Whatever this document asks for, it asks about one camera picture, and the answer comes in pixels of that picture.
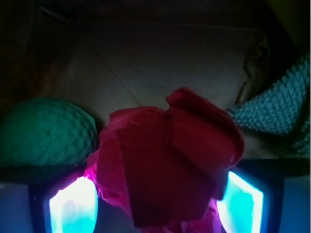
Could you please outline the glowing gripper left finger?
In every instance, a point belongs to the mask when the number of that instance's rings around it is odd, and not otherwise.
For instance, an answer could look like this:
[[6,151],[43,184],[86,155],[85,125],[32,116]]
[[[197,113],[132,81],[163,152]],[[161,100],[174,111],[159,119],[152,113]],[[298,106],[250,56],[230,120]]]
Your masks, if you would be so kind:
[[2,233],[91,233],[98,196],[83,167],[0,170]]

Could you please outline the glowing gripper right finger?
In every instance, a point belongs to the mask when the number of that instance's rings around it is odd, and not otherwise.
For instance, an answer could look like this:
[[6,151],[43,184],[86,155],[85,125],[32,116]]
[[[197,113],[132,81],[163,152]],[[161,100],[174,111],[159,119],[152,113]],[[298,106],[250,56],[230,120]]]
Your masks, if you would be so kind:
[[224,233],[309,233],[310,160],[240,161],[230,170],[217,207]]

